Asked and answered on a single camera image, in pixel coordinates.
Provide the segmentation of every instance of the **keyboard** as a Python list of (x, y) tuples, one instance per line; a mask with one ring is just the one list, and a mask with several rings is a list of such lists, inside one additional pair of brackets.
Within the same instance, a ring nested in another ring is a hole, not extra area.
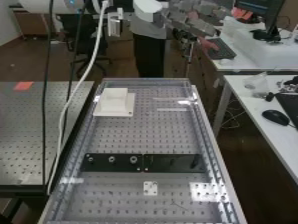
[(215, 43), (220, 48), (219, 51), (215, 49), (209, 49), (208, 55), (211, 59), (213, 60), (233, 59), (237, 56), (236, 52), (231, 49), (231, 47), (227, 45), (227, 43), (223, 41), (221, 38), (209, 39), (208, 41)]
[(277, 100), (298, 129), (298, 94), (276, 94)]

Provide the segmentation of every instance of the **dark pants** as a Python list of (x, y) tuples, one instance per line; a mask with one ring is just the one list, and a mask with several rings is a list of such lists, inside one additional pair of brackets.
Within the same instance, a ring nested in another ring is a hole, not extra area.
[(164, 77), (166, 40), (134, 34), (135, 57), (142, 78)]

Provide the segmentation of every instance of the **black computer mouse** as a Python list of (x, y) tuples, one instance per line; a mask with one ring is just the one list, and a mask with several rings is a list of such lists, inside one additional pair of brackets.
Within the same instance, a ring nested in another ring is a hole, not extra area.
[(288, 118), (288, 116), (277, 110), (267, 110), (264, 111), (263, 115), (268, 120), (273, 121), (275, 123), (279, 123), (284, 126), (288, 126), (291, 124), (291, 119)]

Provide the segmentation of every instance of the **monitor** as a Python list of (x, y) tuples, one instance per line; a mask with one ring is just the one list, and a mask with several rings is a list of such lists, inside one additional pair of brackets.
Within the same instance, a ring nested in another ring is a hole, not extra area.
[(275, 0), (236, 0), (236, 7), (265, 16), (272, 1)]
[(252, 11), (255, 15), (264, 17), (267, 30), (256, 30), (257, 40), (280, 41), (277, 18), (283, 10), (285, 0), (236, 0), (236, 7)]
[(265, 16), (265, 26), (269, 34), (277, 29), (277, 18), (283, 10), (285, 0), (273, 0)]

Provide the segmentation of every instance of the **clear acrylic enclosure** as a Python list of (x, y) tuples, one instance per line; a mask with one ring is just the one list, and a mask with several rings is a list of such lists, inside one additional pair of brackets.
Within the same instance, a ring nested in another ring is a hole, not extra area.
[[(136, 93), (134, 117), (94, 117), (104, 88)], [(106, 79), (96, 95), (47, 223), (240, 223), (189, 81)]]

